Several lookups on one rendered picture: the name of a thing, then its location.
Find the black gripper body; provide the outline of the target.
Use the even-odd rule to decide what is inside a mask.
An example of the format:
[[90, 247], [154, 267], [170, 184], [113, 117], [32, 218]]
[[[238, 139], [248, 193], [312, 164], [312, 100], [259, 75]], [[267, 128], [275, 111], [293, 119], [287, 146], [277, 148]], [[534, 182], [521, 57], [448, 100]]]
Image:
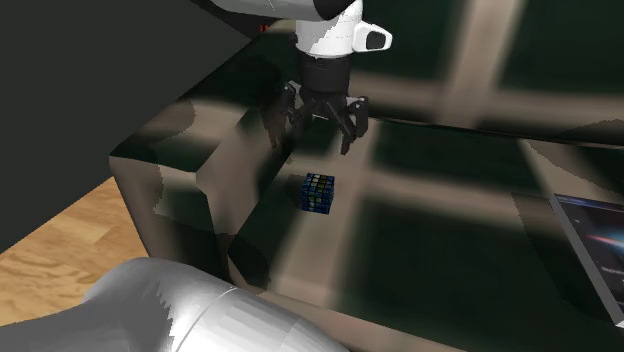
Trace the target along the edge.
[[319, 116], [328, 116], [329, 110], [323, 102], [339, 114], [347, 112], [351, 58], [315, 58], [299, 52], [297, 54], [299, 69], [300, 96], [305, 105], [316, 103], [312, 110]]

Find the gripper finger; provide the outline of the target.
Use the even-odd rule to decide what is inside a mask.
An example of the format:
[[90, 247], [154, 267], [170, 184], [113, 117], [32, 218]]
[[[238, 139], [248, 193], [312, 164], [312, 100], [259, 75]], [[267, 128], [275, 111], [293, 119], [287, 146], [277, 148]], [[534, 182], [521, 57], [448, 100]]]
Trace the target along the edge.
[[300, 107], [296, 107], [296, 98], [299, 96], [301, 86], [294, 81], [289, 81], [283, 86], [281, 92], [281, 113], [284, 114], [294, 131], [303, 130], [304, 121], [311, 114], [312, 101], [303, 101]]
[[368, 130], [369, 99], [334, 95], [327, 102], [327, 111], [342, 132], [340, 154], [346, 155], [350, 145]]

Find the blue puzzle cube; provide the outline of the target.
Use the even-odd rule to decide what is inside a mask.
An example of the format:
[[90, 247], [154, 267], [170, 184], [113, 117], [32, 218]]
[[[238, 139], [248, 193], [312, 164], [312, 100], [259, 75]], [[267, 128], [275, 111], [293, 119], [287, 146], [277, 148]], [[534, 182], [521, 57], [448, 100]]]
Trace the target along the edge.
[[332, 206], [334, 190], [334, 176], [308, 173], [300, 188], [301, 209], [328, 214]]

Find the green beige plaid table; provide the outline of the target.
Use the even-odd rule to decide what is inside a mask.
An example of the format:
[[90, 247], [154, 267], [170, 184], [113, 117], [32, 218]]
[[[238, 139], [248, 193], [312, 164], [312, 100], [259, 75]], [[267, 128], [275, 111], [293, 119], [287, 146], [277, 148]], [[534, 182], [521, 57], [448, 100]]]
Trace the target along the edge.
[[[245, 281], [365, 352], [624, 352], [549, 200], [624, 204], [624, 150], [374, 120], [346, 155], [317, 121], [234, 239]], [[308, 173], [330, 212], [301, 209]]]

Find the grey tablet with dark screen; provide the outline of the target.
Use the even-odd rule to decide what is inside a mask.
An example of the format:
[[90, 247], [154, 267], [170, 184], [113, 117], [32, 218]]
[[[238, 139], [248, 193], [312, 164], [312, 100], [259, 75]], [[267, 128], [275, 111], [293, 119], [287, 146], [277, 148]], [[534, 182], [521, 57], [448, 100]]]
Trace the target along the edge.
[[605, 310], [624, 329], [624, 205], [563, 194], [550, 205]]

